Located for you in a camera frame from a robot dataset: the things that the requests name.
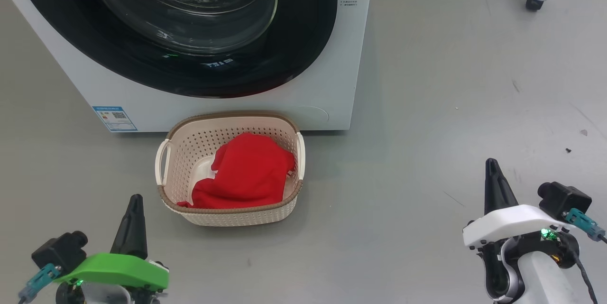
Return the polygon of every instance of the plastic basket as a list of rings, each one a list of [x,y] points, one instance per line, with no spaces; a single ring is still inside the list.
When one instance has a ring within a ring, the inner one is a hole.
[[[277,204],[238,209],[195,209],[191,203],[197,168],[223,144],[241,133],[265,135],[295,157],[295,170],[286,179],[283,200]],[[188,118],[177,124],[156,153],[156,183],[165,205],[199,226],[251,226],[280,221],[293,211],[305,174],[304,138],[287,118],[260,112],[230,112]]]

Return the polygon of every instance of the basket handle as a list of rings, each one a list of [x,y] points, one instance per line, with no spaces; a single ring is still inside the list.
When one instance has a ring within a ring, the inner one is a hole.
[[[165,172],[161,173],[160,168],[162,167],[162,154],[166,149],[166,157],[165,157]],[[166,175],[169,174],[169,158],[171,157],[171,141],[169,139],[165,139],[165,141],[160,143],[158,147],[158,152],[156,152],[156,184],[162,185],[163,187],[166,185]]]
[[[299,166],[299,179],[304,179],[305,174],[305,143],[304,136],[297,132],[297,165]]]

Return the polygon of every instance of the caster wheel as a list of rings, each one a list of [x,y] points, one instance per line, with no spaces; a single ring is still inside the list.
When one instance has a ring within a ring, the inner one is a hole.
[[[527,3],[525,3],[525,8],[527,8],[527,10],[537,11],[542,8],[542,5],[544,5],[543,0],[527,0]]]

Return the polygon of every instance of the washing machine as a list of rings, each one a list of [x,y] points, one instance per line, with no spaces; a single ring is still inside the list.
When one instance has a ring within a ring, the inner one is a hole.
[[[349,129],[369,0],[13,1],[112,132],[232,110]]]

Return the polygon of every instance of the red cloth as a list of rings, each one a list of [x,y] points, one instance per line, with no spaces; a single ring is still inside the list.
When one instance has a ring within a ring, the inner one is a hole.
[[[196,183],[189,208],[229,209],[257,207],[282,201],[286,174],[295,168],[295,158],[272,138],[243,133],[215,153],[211,170],[215,179]]]

